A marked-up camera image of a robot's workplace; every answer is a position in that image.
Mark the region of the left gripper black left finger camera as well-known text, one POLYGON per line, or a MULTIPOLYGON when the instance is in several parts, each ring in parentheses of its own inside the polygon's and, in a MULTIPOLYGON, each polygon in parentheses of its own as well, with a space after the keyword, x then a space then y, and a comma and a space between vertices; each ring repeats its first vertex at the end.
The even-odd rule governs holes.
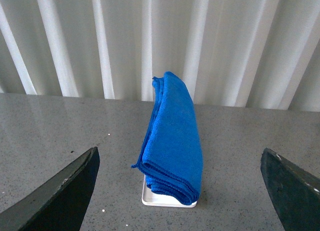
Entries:
POLYGON ((92 147, 0 214, 2 231, 78 231, 94 192, 100 155, 92 147))

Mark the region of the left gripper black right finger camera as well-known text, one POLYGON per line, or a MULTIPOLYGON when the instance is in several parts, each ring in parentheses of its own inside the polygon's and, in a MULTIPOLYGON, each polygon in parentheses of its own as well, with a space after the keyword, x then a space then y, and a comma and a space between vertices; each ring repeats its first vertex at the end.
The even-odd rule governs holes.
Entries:
POLYGON ((286 231, 320 229, 320 179, 269 148, 260 171, 272 205, 286 231))

